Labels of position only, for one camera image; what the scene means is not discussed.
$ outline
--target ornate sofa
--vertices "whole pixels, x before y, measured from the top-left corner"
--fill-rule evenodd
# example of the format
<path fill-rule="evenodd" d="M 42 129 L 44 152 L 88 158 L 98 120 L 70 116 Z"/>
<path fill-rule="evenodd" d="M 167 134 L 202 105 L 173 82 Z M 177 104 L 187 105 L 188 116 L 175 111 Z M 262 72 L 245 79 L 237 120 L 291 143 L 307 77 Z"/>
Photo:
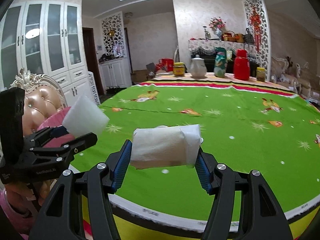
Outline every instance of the ornate sofa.
<path fill-rule="evenodd" d="M 289 88 L 295 93 L 298 93 L 299 82 L 294 76 L 285 73 L 289 66 L 289 62 L 284 58 L 271 58 L 270 81 L 272 83 Z"/>
<path fill-rule="evenodd" d="M 311 102 L 320 104 L 320 76 L 309 69 L 306 62 L 302 67 L 297 63 L 297 79 L 301 84 L 301 96 Z"/>
<path fill-rule="evenodd" d="M 45 74 L 31 74 L 20 70 L 11 87 L 24 89 L 23 135 L 36 131 L 44 120 L 67 106 L 58 83 Z"/>

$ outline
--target glass cabinet door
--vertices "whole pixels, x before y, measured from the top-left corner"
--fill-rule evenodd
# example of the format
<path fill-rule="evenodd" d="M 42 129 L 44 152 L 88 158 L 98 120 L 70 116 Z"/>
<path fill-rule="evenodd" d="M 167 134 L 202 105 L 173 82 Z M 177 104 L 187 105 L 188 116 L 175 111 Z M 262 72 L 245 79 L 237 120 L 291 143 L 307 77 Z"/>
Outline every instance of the glass cabinet door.
<path fill-rule="evenodd" d="M 21 31 L 21 57 L 22 66 L 30 70 L 33 74 L 43 73 L 43 61 L 41 50 L 43 49 L 42 37 L 43 17 L 41 17 L 43 4 L 28 4 L 26 5 L 27 13 L 22 23 Z"/>
<path fill-rule="evenodd" d="M 65 34 L 67 36 L 66 49 L 69 68 L 76 68 L 83 65 L 84 56 L 80 47 L 83 46 L 81 35 L 80 8 L 65 4 Z"/>
<path fill-rule="evenodd" d="M 44 46 L 50 76 L 68 70 L 64 48 L 63 3 L 47 2 L 44 15 Z"/>
<path fill-rule="evenodd" d="M 22 13 L 23 6 L 9 8 L 0 23 L 1 89 L 4 87 L 10 88 L 10 84 L 18 74 L 18 68 L 21 66 L 21 62 L 17 62 L 17 50 L 20 50 L 21 46 L 20 31 L 18 28 L 19 18 Z"/>

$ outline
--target white teapot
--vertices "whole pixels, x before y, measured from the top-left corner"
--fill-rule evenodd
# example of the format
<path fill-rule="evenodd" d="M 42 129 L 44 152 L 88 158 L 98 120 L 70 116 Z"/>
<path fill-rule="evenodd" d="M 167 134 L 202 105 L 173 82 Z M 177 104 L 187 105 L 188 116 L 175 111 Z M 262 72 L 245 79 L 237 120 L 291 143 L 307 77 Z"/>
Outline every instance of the white teapot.
<path fill-rule="evenodd" d="M 196 55 L 196 57 L 192 59 L 191 67 L 188 72 L 194 78 L 204 78 L 207 73 L 204 59 L 200 58 L 199 55 Z"/>

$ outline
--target tissue paper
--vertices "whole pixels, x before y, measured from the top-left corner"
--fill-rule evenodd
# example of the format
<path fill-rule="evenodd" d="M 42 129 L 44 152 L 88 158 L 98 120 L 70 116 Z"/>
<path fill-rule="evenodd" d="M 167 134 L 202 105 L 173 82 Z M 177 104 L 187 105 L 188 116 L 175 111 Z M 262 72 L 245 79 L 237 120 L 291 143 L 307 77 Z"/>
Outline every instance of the tissue paper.
<path fill-rule="evenodd" d="M 99 135 L 106 128 L 109 118 L 85 95 L 78 98 L 62 121 L 62 125 L 75 137 L 94 133 Z"/>
<path fill-rule="evenodd" d="M 179 165 L 194 167 L 202 142 L 198 124 L 136 129 L 130 165 L 137 169 Z"/>

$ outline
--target green tablecloth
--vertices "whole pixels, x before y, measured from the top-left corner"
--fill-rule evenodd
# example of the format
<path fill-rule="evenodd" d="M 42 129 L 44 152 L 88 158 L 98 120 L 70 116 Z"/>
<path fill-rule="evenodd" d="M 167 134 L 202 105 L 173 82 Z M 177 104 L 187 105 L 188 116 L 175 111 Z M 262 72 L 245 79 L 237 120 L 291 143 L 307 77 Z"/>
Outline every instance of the green tablecloth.
<path fill-rule="evenodd" d="M 126 139 L 132 140 L 136 128 L 200 124 L 202 149 L 235 171 L 261 171 L 284 212 L 319 195 L 319 112 L 289 92 L 208 84 L 147 82 L 121 91 L 100 106 L 110 122 L 97 145 L 76 155 L 72 165 L 85 171 L 104 162 Z M 196 220 L 208 219 L 213 201 L 201 188 L 195 169 L 185 166 L 145 170 L 129 166 L 116 194 L 159 212 Z M 239 192 L 234 207 L 233 221 L 237 221 Z"/>

